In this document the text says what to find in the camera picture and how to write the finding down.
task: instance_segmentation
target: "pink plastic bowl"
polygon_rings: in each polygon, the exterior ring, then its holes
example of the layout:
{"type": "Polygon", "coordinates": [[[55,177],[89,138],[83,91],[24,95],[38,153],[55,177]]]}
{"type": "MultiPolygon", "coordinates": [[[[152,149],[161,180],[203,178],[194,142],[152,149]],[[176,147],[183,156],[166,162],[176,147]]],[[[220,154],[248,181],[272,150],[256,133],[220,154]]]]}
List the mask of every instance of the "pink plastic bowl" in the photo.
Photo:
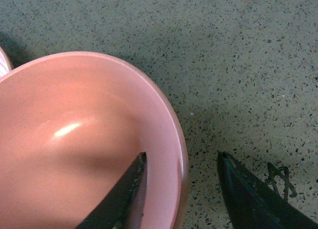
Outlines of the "pink plastic bowl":
{"type": "Polygon", "coordinates": [[[139,152],[148,158],[142,229],[181,228],[188,160],[160,89],[99,53],[54,54],[0,78],[0,228],[74,228],[139,152]]]}

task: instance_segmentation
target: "pink bowl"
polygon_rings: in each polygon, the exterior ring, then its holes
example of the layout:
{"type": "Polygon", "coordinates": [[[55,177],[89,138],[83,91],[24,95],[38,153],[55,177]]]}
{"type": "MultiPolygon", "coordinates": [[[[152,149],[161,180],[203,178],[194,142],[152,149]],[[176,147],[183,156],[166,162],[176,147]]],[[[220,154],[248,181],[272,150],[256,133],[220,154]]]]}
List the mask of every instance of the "pink bowl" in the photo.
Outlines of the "pink bowl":
{"type": "Polygon", "coordinates": [[[0,92],[0,228],[76,227],[143,151],[141,228],[181,228],[186,145],[144,73],[105,54],[61,53],[0,78],[0,92]]]}

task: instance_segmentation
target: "speckled floor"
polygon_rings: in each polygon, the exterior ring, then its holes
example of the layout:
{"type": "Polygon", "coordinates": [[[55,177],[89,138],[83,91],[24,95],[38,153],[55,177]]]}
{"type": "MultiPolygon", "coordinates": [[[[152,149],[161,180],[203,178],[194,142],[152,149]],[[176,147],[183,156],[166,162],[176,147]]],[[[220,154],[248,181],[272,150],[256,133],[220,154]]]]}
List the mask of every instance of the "speckled floor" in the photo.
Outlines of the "speckled floor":
{"type": "Polygon", "coordinates": [[[318,222],[318,0],[0,1],[0,45],[15,67],[103,52],[162,89],[189,152],[185,229],[231,228],[218,150],[262,180],[268,162],[289,167],[289,202],[318,222]]]}

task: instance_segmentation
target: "terrazzo floor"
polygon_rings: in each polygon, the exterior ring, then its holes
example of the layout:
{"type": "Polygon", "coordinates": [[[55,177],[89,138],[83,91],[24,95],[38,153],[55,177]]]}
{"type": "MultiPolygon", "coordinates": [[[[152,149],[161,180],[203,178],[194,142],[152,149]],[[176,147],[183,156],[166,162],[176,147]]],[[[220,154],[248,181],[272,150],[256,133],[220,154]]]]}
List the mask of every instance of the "terrazzo floor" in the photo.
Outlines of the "terrazzo floor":
{"type": "Polygon", "coordinates": [[[102,52],[161,88],[189,153],[184,229],[232,228],[217,151],[263,181],[268,162],[287,166],[289,202],[318,222],[318,0],[0,1],[0,46],[15,67],[102,52]]]}

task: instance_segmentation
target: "floor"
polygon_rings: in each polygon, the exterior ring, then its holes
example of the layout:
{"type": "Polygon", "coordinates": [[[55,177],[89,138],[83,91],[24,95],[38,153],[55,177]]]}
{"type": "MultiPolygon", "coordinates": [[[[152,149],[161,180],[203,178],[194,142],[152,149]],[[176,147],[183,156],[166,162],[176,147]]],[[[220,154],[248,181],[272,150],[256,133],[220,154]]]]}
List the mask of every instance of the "floor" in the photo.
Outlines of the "floor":
{"type": "Polygon", "coordinates": [[[86,50],[153,79],[188,147],[184,229],[232,228],[218,151],[262,180],[287,166],[289,202],[318,222],[317,13],[318,0],[1,0],[0,46],[15,67],[86,50]]]}

